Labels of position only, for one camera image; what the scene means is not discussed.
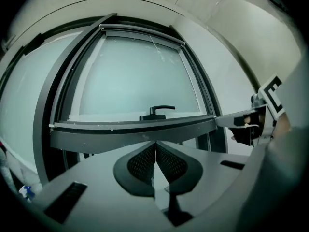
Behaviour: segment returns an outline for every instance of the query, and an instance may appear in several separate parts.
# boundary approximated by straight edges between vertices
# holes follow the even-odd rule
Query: metal frame
[[[170,35],[161,33],[159,31],[155,31],[152,29],[147,29],[147,28],[142,28],[142,27],[138,27],[138,26],[133,26],[133,25],[121,25],[121,24],[102,24],[100,26],[103,30],[107,30],[107,29],[113,29],[113,30],[121,30],[121,31],[131,31],[131,32],[138,32],[140,34],[146,34],[146,35],[153,35],[153,36],[157,36],[160,37],[164,40],[168,40],[171,42],[174,42],[176,44],[179,44],[181,47],[185,45],[185,42],[182,40],[179,40],[175,37],[172,37]]]
[[[51,152],[50,149],[50,114],[53,105],[53,100],[61,81],[61,78],[71,60],[74,58],[80,47],[85,43],[89,42],[89,36],[91,36],[98,26],[104,21],[117,15],[116,13],[110,14],[103,17],[99,21],[93,23],[86,30],[84,30],[79,36],[77,36],[69,46],[61,53],[60,57],[54,63],[51,71],[49,72],[44,85],[41,89],[35,116],[33,123],[33,151],[38,175],[42,185],[48,183],[51,179],[46,172],[44,159],[48,160]]]
[[[9,80],[12,71],[14,70],[16,64],[19,62],[23,55],[27,55],[34,49],[38,48],[44,42],[44,38],[39,33],[36,37],[33,38],[31,42],[29,42],[26,46],[22,46],[15,56],[10,61],[10,64],[6,69],[0,70],[0,101],[5,89],[6,83]]]
[[[63,75],[61,83],[63,86],[59,86],[57,90],[57,97],[54,100],[52,116],[54,116],[54,122],[59,120],[67,120],[70,116],[71,105],[74,98],[74,91],[77,87],[79,78],[86,63],[87,56],[89,56],[92,50],[95,48],[96,43],[101,36],[100,29],[97,29],[89,39],[81,46],[78,52],[75,54],[74,59],[68,65],[65,75]]]
[[[51,131],[51,147],[99,154],[149,140],[181,143],[215,129],[217,127],[212,115],[126,124],[56,123]]]
[[[44,43],[41,46],[44,46],[46,44],[52,43],[54,41],[60,40],[62,38],[66,38],[72,35],[78,35],[80,34],[82,31],[84,31],[87,27],[79,27],[79,28],[74,28],[74,29],[70,29],[64,32],[60,32],[58,34],[55,34],[51,37],[49,37],[48,39],[44,40]]]
[[[184,67],[186,68],[186,71],[188,73],[189,79],[191,81],[191,84],[193,86],[193,90],[195,92],[195,96],[197,99],[197,103],[198,103],[198,107],[199,110],[201,112],[201,114],[207,114],[206,111],[206,107],[205,104],[203,102],[203,98],[202,98],[202,94],[200,91],[200,88],[198,86],[198,83],[194,77],[193,71],[191,69],[191,66],[189,65],[189,62],[187,61],[187,59],[185,58],[181,46],[179,44],[175,44],[175,43],[171,43],[169,41],[166,40],[162,40],[160,38],[157,38],[156,36],[151,37],[148,34],[140,34],[140,33],[132,33],[132,32],[127,32],[127,31],[114,31],[114,30],[107,30],[107,31],[103,31],[103,33],[106,33],[105,35],[102,35],[102,37],[125,37],[125,38],[133,38],[133,39],[140,39],[143,41],[148,41],[148,42],[152,42],[152,43],[156,43],[156,44],[161,44],[164,45],[166,47],[170,47],[172,49],[175,49],[178,51],[182,62],[184,64]],[[90,52],[89,54],[86,54],[87,57],[87,61],[84,61],[82,64],[81,62],[79,63],[79,65],[81,65],[80,67],[76,67],[76,68],[80,68],[80,71],[78,73],[80,73],[80,76],[75,78],[74,83],[70,84],[70,95],[69,95],[69,99],[66,98],[66,113],[64,115],[61,116],[61,120],[66,120],[69,119],[69,115],[70,115],[70,120],[71,121],[76,121],[75,119],[72,119],[72,110],[74,109],[76,112],[73,114],[75,116],[79,115],[79,104],[80,104],[80,99],[81,99],[81,95],[82,95],[82,90],[84,87],[81,87],[81,80],[83,80],[84,82],[86,82],[86,77],[87,74],[85,73],[85,71],[89,71],[91,66],[87,65],[88,61],[93,57],[93,59],[95,59],[96,56],[92,56],[94,52],[96,52],[97,47],[99,46],[99,48],[101,47],[100,45],[96,45],[93,46],[93,51]]]

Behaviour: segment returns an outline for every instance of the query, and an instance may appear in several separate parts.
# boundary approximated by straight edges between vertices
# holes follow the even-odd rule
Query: window glass
[[[12,71],[0,101],[0,140],[34,172],[32,132],[40,91],[54,62],[79,33],[61,36],[22,56]]]
[[[201,113],[179,52],[154,42],[103,36],[78,81],[71,121],[139,120],[152,106],[169,117]]]

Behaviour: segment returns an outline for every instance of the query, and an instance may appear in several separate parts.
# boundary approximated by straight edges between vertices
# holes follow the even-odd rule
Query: vent
[[[130,173],[140,181],[152,186],[155,164],[155,144],[132,157],[127,168]]]
[[[245,166],[245,164],[228,161],[228,160],[223,160],[220,164],[226,167],[235,168],[239,170],[242,170],[243,167]]]
[[[57,221],[63,223],[79,198],[86,190],[85,184],[73,182],[45,211],[44,213]]]
[[[161,145],[157,145],[156,161],[169,183],[179,179],[188,169],[185,160],[166,150]]]

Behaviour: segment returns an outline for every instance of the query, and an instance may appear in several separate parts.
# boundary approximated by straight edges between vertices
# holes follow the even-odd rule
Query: window handle
[[[174,106],[152,106],[149,115],[140,116],[140,121],[142,120],[153,120],[153,119],[166,119],[164,114],[155,114],[157,109],[173,109],[175,110],[176,107]]]
[[[150,108],[150,115],[155,115],[155,111],[157,109],[173,109],[173,110],[175,110],[176,107],[174,107],[174,106],[152,106]]]

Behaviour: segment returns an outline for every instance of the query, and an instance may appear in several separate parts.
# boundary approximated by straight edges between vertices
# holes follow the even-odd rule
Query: white wall
[[[88,3],[90,0],[28,0],[23,8],[21,8],[19,14],[16,15],[15,20],[12,22],[8,32],[8,38],[12,35],[16,37],[12,40],[12,45],[22,33],[32,27],[35,23],[39,22],[47,15],[51,15],[57,12],[58,16],[53,18],[52,23],[58,23],[61,25],[66,21],[66,16],[71,19],[71,15],[74,17],[85,18],[91,15],[105,15],[110,11],[117,12],[120,15],[134,15],[136,18],[151,19],[154,22],[167,25],[173,17],[167,15],[167,11],[176,12],[182,14],[191,19],[195,19],[194,16],[187,13],[179,6],[175,6],[177,0],[131,0],[135,3],[131,3],[128,0],[98,0],[94,3]]]
[[[184,37],[206,70],[223,115],[247,110],[254,89],[232,54],[206,29],[179,16],[173,27]],[[228,152],[249,155],[252,147],[231,140],[227,130]]]
[[[301,49],[290,29],[244,0],[224,1],[207,24],[240,52],[260,84],[274,73],[284,81],[301,58]]]

